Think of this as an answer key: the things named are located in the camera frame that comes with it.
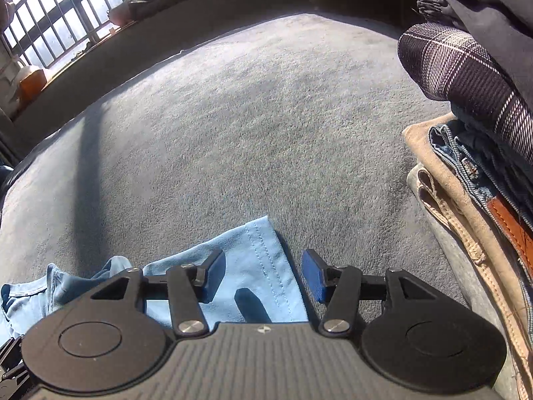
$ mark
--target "dark wall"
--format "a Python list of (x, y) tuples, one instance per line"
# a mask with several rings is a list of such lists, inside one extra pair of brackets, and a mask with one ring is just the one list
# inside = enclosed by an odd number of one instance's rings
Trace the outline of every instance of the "dark wall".
[(180, 50), (307, 5), (307, 0), (179, 3), (92, 49), (47, 86), (15, 126), (34, 146), (113, 88)]

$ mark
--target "gray blanket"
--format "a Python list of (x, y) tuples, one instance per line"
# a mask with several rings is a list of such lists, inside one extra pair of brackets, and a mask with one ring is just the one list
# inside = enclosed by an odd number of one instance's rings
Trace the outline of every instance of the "gray blanket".
[(143, 265), (267, 214), (298, 271), (312, 247), (369, 274), (404, 267), (463, 302), (407, 188), (401, 136), (449, 105), (404, 72), (398, 37), (287, 16), (113, 90), (38, 146), (7, 194), (0, 282), (50, 262), (91, 275), (116, 254)]

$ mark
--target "brown leather patch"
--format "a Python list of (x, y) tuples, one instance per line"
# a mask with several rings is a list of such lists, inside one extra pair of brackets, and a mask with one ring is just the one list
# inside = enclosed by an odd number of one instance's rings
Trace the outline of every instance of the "brown leather patch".
[(516, 211), (501, 196), (487, 203), (489, 212), (496, 218), (500, 230), (513, 244), (520, 259), (527, 266), (529, 275), (533, 276), (533, 236), (529, 227), (520, 221)]

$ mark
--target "ribbed gray panel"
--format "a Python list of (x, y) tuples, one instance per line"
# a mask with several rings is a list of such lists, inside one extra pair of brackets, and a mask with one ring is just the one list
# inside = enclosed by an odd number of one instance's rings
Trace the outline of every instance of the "ribbed gray panel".
[[(416, 393), (373, 371), (346, 340), (308, 323), (220, 324), (201, 340), (180, 342), (151, 378), (100, 400), (501, 400), (490, 388), (457, 396)], [(31, 400), (66, 400), (46, 389)]]

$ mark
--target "stack of folded clothes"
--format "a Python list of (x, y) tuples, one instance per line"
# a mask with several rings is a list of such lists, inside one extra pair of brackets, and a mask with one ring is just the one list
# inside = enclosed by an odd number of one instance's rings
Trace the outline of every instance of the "stack of folded clothes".
[(420, 162), (409, 186), (437, 238), (441, 228), (461, 244), (439, 239), (452, 268), (468, 258), (499, 313), (513, 387), (495, 388), (533, 398), (533, 0), (417, 3), (427, 22), (402, 35), (398, 55), (452, 113), (404, 130)]

